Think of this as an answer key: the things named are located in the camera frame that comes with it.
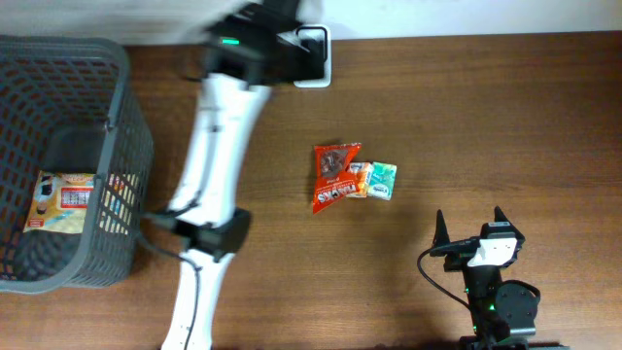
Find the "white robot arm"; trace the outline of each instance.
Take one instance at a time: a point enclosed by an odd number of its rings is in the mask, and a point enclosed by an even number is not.
[[[185,238],[173,320],[162,350],[212,346],[212,320],[226,269],[249,230],[235,206],[246,148],[270,85],[325,76],[326,43],[279,34],[301,26],[299,0],[249,4],[209,28],[205,76],[181,183],[168,207],[146,215]]]

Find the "green led light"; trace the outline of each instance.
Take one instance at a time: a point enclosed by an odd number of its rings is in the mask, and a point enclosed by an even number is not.
[[[225,45],[240,45],[240,41],[232,38],[223,38],[223,44]]]

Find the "wire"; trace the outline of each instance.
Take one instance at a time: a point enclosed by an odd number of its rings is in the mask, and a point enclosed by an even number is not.
[[[462,306],[466,307],[466,309],[468,310],[468,312],[470,312],[471,315],[473,315],[473,318],[475,319],[475,324],[479,325],[482,329],[480,330],[480,333],[482,334],[482,338],[484,339],[484,344],[480,343],[480,345],[478,346],[479,349],[484,349],[481,346],[486,346],[485,349],[490,349],[491,348],[491,344],[490,341],[488,339],[488,336],[486,335],[488,333],[488,330],[486,329],[486,324],[484,322],[482,322],[481,317],[477,314],[477,312],[475,312],[474,309],[472,309],[468,303],[462,299],[460,299],[459,297],[456,297],[456,295],[454,295],[453,293],[447,291],[446,289],[442,288],[438,283],[436,283],[433,279],[430,278],[430,276],[428,276],[428,274],[426,273],[426,271],[424,271],[424,269],[421,267],[421,260],[430,253],[430,251],[432,250],[432,248],[426,250],[425,252],[421,253],[421,255],[419,256],[419,258],[417,259],[417,268],[419,268],[419,272],[421,273],[422,276],[424,276],[424,278],[430,282],[430,284],[432,284],[433,286],[435,286],[438,290],[440,290],[443,294],[445,294],[446,296],[452,298],[453,300],[459,302]]]
[[[175,254],[173,252],[157,247],[156,245],[148,241],[145,235],[143,235],[143,232],[140,230],[138,231],[138,241],[146,249],[154,253],[163,255],[165,257],[175,259],[181,263],[187,263],[190,266],[192,266],[192,269],[194,270],[194,279],[196,283],[196,288],[194,289],[194,309],[192,311],[192,321],[190,322],[190,326],[188,327],[188,336],[186,337],[186,344],[184,345],[184,350],[188,350],[188,345],[190,344],[190,337],[192,336],[192,331],[194,330],[194,323],[196,321],[196,312],[198,309],[198,296],[200,295],[200,292],[201,292],[200,291],[200,288],[201,288],[200,287],[200,282],[201,282],[200,271],[202,267],[197,265],[196,262],[194,262],[191,259],[184,258],[180,256],[179,254]]]
[[[451,292],[447,291],[446,289],[442,288],[440,285],[438,285],[438,283],[434,282],[434,280],[432,280],[430,278],[430,276],[428,276],[428,274],[424,271],[424,269],[421,267],[421,260],[424,258],[424,256],[426,256],[427,254],[430,253],[430,251],[432,250],[432,248],[426,250],[425,252],[421,253],[421,255],[419,256],[419,258],[417,259],[417,268],[419,268],[419,272],[421,273],[422,276],[424,276],[424,278],[430,282],[430,284],[432,284],[433,286],[435,286],[438,290],[440,290],[443,294],[445,294],[446,296],[452,298],[453,300],[459,302],[462,306],[466,307],[466,309],[468,311],[471,311],[470,306],[468,306],[468,303],[462,299],[460,299],[459,297],[456,297],[455,295],[453,295]]]
[[[216,110],[207,110],[206,112],[210,117],[210,123],[207,125],[207,145],[206,145],[206,154],[205,154],[205,164],[203,165],[203,172],[201,174],[201,181],[199,182],[198,190],[194,194],[194,197],[182,208],[173,211],[158,210],[156,212],[146,212],[143,213],[144,218],[154,219],[156,217],[164,217],[164,218],[176,218],[180,215],[183,215],[189,212],[191,209],[196,208],[200,205],[198,202],[203,196],[205,192],[205,188],[207,187],[210,179],[211,170],[214,165],[214,157],[216,156],[216,144],[218,142],[218,133],[221,131],[221,128],[218,126],[218,118],[216,117],[216,113],[218,113],[218,109]]]

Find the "red snack bag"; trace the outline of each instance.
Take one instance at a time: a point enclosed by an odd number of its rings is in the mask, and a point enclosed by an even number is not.
[[[360,143],[315,147],[318,180],[313,195],[313,214],[347,194],[359,191],[357,175],[349,173],[347,169],[360,149]]]

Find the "printed label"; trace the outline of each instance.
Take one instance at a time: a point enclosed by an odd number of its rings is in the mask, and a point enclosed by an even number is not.
[[[93,189],[90,188],[62,188],[60,189],[61,209],[86,209],[88,197]]]
[[[30,219],[28,220],[29,228],[42,228],[44,220],[43,219]]]
[[[509,226],[509,222],[488,223],[488,226],[491,227],[491,228],[508,227]]]
[[[327,201],[339,199],[343,195],[347,195],[349,193],[355,193],[357,191],[357,186],[346,185],[341,188],[331,189],[331,191],[321,192],[318,194],[318,200],[320,203],[325,203]]]
[[[373,190],[377,193],[389,193],[389,189],[382,185],[374,186]]]

